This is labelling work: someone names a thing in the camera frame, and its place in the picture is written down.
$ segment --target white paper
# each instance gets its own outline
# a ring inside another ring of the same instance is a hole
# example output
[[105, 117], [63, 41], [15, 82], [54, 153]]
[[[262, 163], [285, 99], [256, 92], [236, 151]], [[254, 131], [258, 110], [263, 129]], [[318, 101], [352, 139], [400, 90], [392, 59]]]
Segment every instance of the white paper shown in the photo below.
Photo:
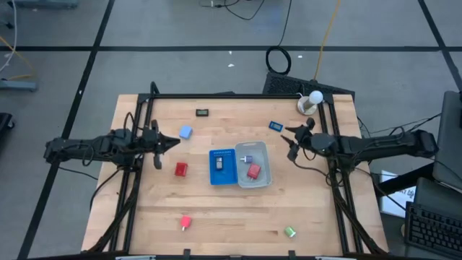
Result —
[[[381, 175], [380, 176], [380, 182], [388, 181], [392, 178], [395, 178], [397, 175], [395, 173], [389, 173], [388, 171], [382, 170], [382, 174], [386, 175]], [[416, 187], [410, 187], [406, 188], [402, 191], [397, 191], [394, 194], [390, 194], [390, 197], [396, 202], [398, 202], [401, 206], [406, 208], [406, 202], [413, 202], [414, 201], [414, 196], [416, 193]], [[393, 201], [391, 201], [388, 197], [383, 196], [381, 198], [381, 208], [380, 211], [383, 213], [387, 213], [390, 215], [395, 215], [398, 217], [405, 217], [406, 212], [403, 211], [402, 208], [398, 207]]]

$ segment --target white cable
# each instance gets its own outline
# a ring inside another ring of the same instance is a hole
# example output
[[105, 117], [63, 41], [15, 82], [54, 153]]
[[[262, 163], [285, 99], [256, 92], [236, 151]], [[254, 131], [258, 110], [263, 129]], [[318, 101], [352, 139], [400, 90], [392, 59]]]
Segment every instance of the white cable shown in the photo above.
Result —
[[8, 66], [9, 64], [9, 61], [12, 60], [13, 56], [14, 56], [14, 52], [16, 51], [16, 43], [17, 43], [17, 14], [16, 14], [16, 3], [14, 2], [14, 0], [12, 0], [12, 4], [13, 4], [13, 12], [14, 12], [14, 21], [13, 21], [13, 25], [14, 25], [14, 44], [13, 44], [13, 51], [12, 53], [9, 55], [8, 57], [8, 60], [5, 62], [5, 64], [2, 66], [2, 68], [0, 69], [0, 72], [2, 72], [6, 66]]

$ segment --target yellow cable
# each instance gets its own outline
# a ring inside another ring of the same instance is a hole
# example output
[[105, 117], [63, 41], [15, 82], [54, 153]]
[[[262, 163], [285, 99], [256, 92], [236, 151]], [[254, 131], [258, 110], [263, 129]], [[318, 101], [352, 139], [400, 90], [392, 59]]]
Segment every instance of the yellow cable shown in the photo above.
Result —
[[[8, 46], [8, 48], [10, 50], [13, 51], [13, 47], [5, 40], [3, 39], [3, 37], [0, 36], [0, 40], [5, 43], [6, 46]], [[24, 79], [24, 78], [29, 78], [29, 77], [34, 77], [34, 75], [36, 75], [36, 71], [34, 69], [34, 66], [32, 66], [32, 64], [25, 58], [21, 55], [21, 53], [18, 53], [17, 51], [14, 51], [14, 53], [20, 57], [26, 64], [27, 66], [32, 70], [32, 74], [26, 74], [26, 75], [18, 75], [18, 76], [13, 76], [13, 77], [10, 77], [8, 78], [8, 80], [14, 80], [14, 79]]]
[[318, 76], [319, 66], [321, 65], [321, 61], [323, 60], [324, 45], [326, 44], [329, 33], [331, 32], [332, 22], [334, 22], [334, 19], [335, 19], [335, 16], [337, 15], [339, 7], [340, 7], [340, 0], [337, 0], [335, 11], [332, 14], [332, 18], [331, 18], [331, 21], [329, 22], [329, 26], [327, 27], [327, 31], [326, 31], [326, 34], [324, 35], [323, 43], [321, 43], [321, 49], [319, 50], [318, 64], [316, 65], [316, 72], [315, 72], [315, 76], [313, 77], [313, 79], [316, 79], [316, 77]]

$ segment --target blue tray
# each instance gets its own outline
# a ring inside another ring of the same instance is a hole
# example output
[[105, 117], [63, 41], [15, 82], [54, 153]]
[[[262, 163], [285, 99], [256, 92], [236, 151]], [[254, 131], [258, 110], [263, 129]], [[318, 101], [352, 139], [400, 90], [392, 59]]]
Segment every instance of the blue tray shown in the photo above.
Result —
[[[223, 157], [223, 169], [215, 170], [215, 158]], [[210, 184], [225, 185], [237, 183], [236, 151], [217, 149], [209, 152]]]

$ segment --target red cube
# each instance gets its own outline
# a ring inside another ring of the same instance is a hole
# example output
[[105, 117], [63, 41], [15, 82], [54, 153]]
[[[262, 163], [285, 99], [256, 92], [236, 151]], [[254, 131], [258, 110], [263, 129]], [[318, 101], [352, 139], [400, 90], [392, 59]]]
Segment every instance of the red cube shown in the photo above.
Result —
[[177, 162], [176, 163], [176, 169], [175, 169], [175, 175], [176, 176], [186, 176], [186, 169], [188, 168], [188, 164], [184, 162]]
[[250, 165], [250, 168], [248, 169], [247, 176], [256, 179], [258, 178], [258, 174], [260, 174], [260, 166], [256, 165], [255, 163], [252, 163]]

